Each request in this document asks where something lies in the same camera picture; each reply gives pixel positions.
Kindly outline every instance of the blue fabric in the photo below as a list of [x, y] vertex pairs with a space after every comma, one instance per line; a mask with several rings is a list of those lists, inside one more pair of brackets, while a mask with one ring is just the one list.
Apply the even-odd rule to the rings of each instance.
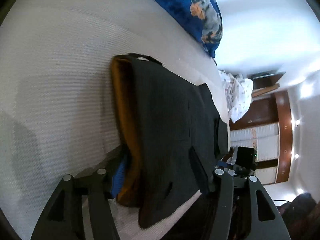
[[127, 163], [128, 163], [128, 157], [127, 155], [124, 155], [124, 158], [119, 164], [119, 167], [116, 170], [116, 173], [112, 177], [112, 188], [110, 191], [112, 199], [114, 199], [121, 191], [121, 188], [124, 183], [124, 174], [125, 174], [125, 169], [127, 167]]
[[215, 57], [223, 34], [222, 17], [216, 0], [155, 0], [190, 35]]

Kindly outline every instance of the black strap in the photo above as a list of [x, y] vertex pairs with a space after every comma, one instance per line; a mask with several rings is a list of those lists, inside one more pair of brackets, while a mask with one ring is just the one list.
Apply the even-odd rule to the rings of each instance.
[[157, 63], [157, 64], [162, 66], [162, 63], [160, 61], [156, 60], [155, 58], [153, 58], [151, 56], [142, 55], [142, 54], [138, 54], [138, 53], [129, 53], [127, 56], [135, 57], [135, 58], [142, 57], [142, 58], [145, 58], [145, 59], [147, 59], [147, 60], [149, 60], [151, 62]]
[[210, 191], [208, 187], [208, 176], [193, 146], [189, 149], [189, 161], [201, 194], [207, 196]]
[[221, 169], [213, 173], [215, 184], [220, 184], [218, 206], [209, 240], [227, 240], [230, 231], [233, 208], [233, 177]]

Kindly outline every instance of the crumpled blanket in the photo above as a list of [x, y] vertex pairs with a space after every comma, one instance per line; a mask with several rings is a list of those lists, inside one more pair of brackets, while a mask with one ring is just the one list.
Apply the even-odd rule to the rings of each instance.
[[234, 77], [230, 73], [227, 74], [220, 70], [219, 74], [226, 93], [228, 115], [232, 122], [235, 123], [249, 110], [253, 81], [249, 78], [243, 78], [241, 74]]

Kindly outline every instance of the black cable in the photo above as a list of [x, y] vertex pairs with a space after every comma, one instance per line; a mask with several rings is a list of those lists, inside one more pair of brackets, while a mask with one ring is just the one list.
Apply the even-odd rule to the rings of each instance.
[[291, 203], [291, 201], [288, 201], [288, 200], [278, 200], [278, 199], [277, 199], [277, 200], [273, 200], [273, 202], [274, 202], [274, 201], [284, 201], [284, 202], [289, 202], [289, 203]]

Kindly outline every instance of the bag handle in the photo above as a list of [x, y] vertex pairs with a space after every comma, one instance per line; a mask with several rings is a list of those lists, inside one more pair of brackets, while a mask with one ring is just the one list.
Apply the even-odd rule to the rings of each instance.
[[147, 55], [142, 55], [142, 54], [138, 54], [138, 53], [129, 53], [128, 56], [130, 57], [135, 57], [135, 58], [139, 58], [139, 57], [142, 57], [142, 58], [145, 58], [153, 63], [156, 63], [156, 64], [159, 64], [162, 66], [162, 63], [158, 60], [156, 60], [155, 58], [151, 57], [151, 56], [147, 56]]

